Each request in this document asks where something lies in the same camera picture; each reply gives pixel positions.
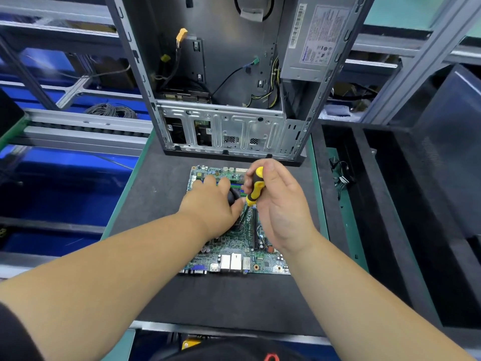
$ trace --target person's right hand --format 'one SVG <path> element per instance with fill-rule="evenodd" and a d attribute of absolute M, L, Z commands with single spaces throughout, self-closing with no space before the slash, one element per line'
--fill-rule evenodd
<path fill-rule="evenodd" d="M 280 162 L 267 158 L 255 161 L 246 172 L 243 185 L 246 194 L 252 192 L 252 177 L 261 166 L 264 166 L 266 184 L 257 199 L 262 228 L 269 241 L 282 254 L 295 254 L 307 248 L 317 232 L 304 192 Z"/>

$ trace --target barcode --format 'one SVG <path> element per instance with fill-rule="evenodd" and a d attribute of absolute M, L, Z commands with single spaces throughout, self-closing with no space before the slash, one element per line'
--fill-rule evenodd
<path fill-rule="evenodd" d="M 299 4 L 296 20 L 294 21 L 294 27 L 292 29 L 291 41 L 289 42 L 289 48 L 296 48 L 297 37 L 299 36 L 299 30 L 301 29 L 302 20 L 304 19 L 306 6 L 307 4 Z"/>

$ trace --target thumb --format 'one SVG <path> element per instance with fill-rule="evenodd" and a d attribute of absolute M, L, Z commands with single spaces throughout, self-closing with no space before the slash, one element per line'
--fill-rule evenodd
<path fill-rule="evenodd" d="M 234 204 L 230 207 L 232 211 L 232 216 L 234 218 L 238 218 L 241 216 L 242 210 L 244 209 L 244 204 L 245 204 L 245 198 L 240 198 L 235 201 Z"/>
<path fill-rule="evenodd" d="M 269 194 L 272 198 L 275 199 L 284 196 L 284 193 L 287 190 L 286 184 L 280 178 L 272 161 L 267 161 L 264 164 L 263 176 L 266 188 L 269 190 Z"/>

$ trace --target hand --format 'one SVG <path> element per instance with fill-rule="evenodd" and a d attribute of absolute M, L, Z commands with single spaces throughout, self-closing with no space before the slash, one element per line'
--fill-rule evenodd
<path fill-rule="evenodd" d="M 257 200 L 262 228 L 269 241 L 283 255 L 290 255 L 309 246 L 317 233 L 309 212 L 309 205 L 301 186 L 278 161 L 261 159 L 252 163 L 244 178 L 243 190 L 250 194 L 252 177 L 264 166 L 266 184 Z"/>
<path fill-rule="evenodd" d="M 241 215 L 245 199 L 237 199 L 229 206 L 229 189 L 230 181 L 227 177 L 222 177 L 216 185 L 215 177 L 208 175 L 204 183 L 196 180 L 192 190 L 185 194 L 180 203 L 178 213 L 189 216 L 199 225 L 199 230 L 205 234 L 204 242 L 224 234 Z"/>

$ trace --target yellow and black wire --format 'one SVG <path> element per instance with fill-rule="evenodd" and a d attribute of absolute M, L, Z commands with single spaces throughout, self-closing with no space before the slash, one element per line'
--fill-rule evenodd
<path fill-rule="evenodd" d="M 279 57 L 276 57 L 276 59 L 272 63 L 269 92 L 262 96 L 251 95 L 251 99 L 249 100 L 249 103 L 246 105 L 246 108 L 250 107 L 252 100 L 260 100 L 260 99 L 268 98 L 268 109 L 272 109 L 277 103 L 277 100 L 279 99 L 279 83 L 280 83 Z M 275 98 L 273 102 L 270 103 L 269 102 L 270 95 L 274 91 L 276 92 Z"/>

